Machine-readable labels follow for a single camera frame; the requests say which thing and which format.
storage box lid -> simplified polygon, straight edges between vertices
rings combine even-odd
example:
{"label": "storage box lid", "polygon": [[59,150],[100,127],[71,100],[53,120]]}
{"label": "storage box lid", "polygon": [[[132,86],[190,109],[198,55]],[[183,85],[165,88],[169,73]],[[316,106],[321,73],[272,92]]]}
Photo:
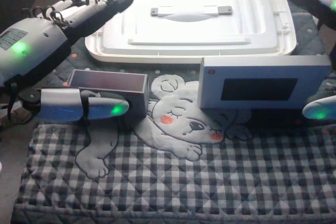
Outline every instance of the storage box lid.
{"label": "storage box lid", "polygon": [[287,0],[134,0],[86,38],[101,61],[199,63],[203,56],[288,55]]}

orange polka dot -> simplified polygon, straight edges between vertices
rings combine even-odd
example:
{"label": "orange polka dot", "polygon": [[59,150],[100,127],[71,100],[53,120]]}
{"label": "orange polka dot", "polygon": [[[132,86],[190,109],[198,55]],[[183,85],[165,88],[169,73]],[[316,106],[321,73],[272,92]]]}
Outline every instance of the orange polka dot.
{"label": "orange polka dot", "polygon": [[211,139],[220,141],[223,140],[223,135],[220,133],[213,133],[211,134]]}
{"label": "orange polka dot", "polygon": [[161,122],[164,124],[172,124],[173,119],[168,115],[164,115],[163,117],[161,117]]}

box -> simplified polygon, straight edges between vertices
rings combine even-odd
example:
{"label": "box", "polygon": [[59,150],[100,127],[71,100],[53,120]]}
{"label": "box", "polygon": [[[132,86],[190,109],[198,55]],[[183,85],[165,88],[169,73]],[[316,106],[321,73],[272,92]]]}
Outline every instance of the box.
{"label": "box", "polygon": [[90,90],[105,98],[121,95],[130,105],[126,115],[147,115],[150,95],[147,74],[75,69],[69,77],[68,87]]}
{"label": "box", "polygon": [[303,109],[329,75],[328,56],[205,57],[201,109]]}

bear nose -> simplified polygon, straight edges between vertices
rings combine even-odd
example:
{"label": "bear nose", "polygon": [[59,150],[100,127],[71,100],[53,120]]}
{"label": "bear nose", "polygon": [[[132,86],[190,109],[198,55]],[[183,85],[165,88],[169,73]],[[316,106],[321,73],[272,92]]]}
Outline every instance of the bear nose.
{"label": "bear nose", "polygon": [[189,125],[190,125],[190,128],[191,128],[193,131],[202,131],[202,130],[204,130],[204,126],[201,125],[200,123],[197,123],[197,122],[191,122]]}

floor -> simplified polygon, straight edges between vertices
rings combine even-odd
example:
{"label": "floor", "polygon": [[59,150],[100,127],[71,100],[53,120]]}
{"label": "floor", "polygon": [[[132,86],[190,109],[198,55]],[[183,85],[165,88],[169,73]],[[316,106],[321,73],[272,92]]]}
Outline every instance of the floor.
{"label": "floor", "polygon": [[[46,6],[58,0],[36,0],[35,6]],[[329,53],[336,41],[336,31],[322,27],[320,36]],[[16,126],[0,133],[0,162],[3,169],[0,173],[0,223],[9,224],[16,195],[19,189],[20,176],[27,158],[27,145],[36,122]]]}

